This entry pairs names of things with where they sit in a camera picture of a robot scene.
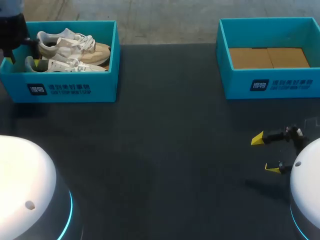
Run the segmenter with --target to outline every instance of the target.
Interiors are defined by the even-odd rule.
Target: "blue led light ring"
[[[304,238],[305,238],[306,240],[309,240],[309,239],[306,237],[306,235],[304,235],[304,233],[303,233],[303,232],[300,230],[300,228],[298,227],[298,225],[297,225],[297,223],[296,223],[296,220],[295,220],[295,218],[294,218],[294,215],[292,214],[291,206],[290,206],[290,211],[291,211],[291,216],[292,216],[292,219],[293,219],[293,221],[294,221],[294,224],[295,224],[296,228],[299,230],[299,232],[302,234],[302,236],[304,236]]]
[[[70,224],[70,221],[71,221],[71,216],[72,216],[72,211],[73,211],[73,208],[74,208],[74,203],[72,201],[72,196],[71,196],[71,192],[69,191],[69,194],[70,194],[70,201],[71,201],[71,209],[70,209],[70,214],[69,214],[69,218],[68,218],[68,221],[66,222],[66,225],[61,233],[61,235],[58,237],[57,240],[61,240],[63,238],[63,236],[65,235],[68,227],[69,227],[69,224]]]

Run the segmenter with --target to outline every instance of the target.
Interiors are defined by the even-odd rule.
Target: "shoe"
[[[59,54],[85,64],[102,65],[110,57],[111,48],[108,45],[96,42],[91,35],[74,33],[68,28],[59,34],[40,31],[36,37],[39,51],[47,59]]]
[[[108,72],[102,66],[85,64],[78,59],[69,59],[56,54],[49,60],[38,60],[36,66],[32,56],[27,56],[25,61],[27,73],[55,73],[55,72]]]

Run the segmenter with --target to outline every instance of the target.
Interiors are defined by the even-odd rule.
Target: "cardboard box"
[[[13,51],[15,64],[3,60],[0,79],[15,103],[115,102],[120,64],[120,43],[115,21],[27,22],[30,37],[39,31],[58,34],[65,28],[92,35],[97,43],[111,46],[109,69],[105,72],[24,72],[28,46]]]
[[[234,69],[309,68],[301,48],[229,48]]]
[[[216,57],[226,98],[320,97],[319,43],[312,17],[220,19]]]
[[[273,69],[267,48],[229,48],[235,69]]]

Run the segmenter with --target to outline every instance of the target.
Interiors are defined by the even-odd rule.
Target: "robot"
[[[0,136],[0,239],[80,240],[75,199],[49,155],[35,143]]]
[[[38,42],[29,38],[23,10],[23,0],[0,0],[0,49],[12,63],[16,62],[13,50],[20,45],[30,46],[33,56],[39,56]]]
[[[261,132],[251,145],[266,145],[275,141],[293,141],[297,158],[293,165],[283,161],[266,163],[264,169],[278,174],[290,173],[290,212],[296,235],[301,240],[320,239],[320,138],[308,144],[308,139],[296,126],[282,132]]]

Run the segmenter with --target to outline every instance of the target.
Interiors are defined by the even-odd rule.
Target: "concrete floor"
[[[122,44],[210,43],[220,18],[315,17],[319,0],[25,0],[27,21],[116,20]]]

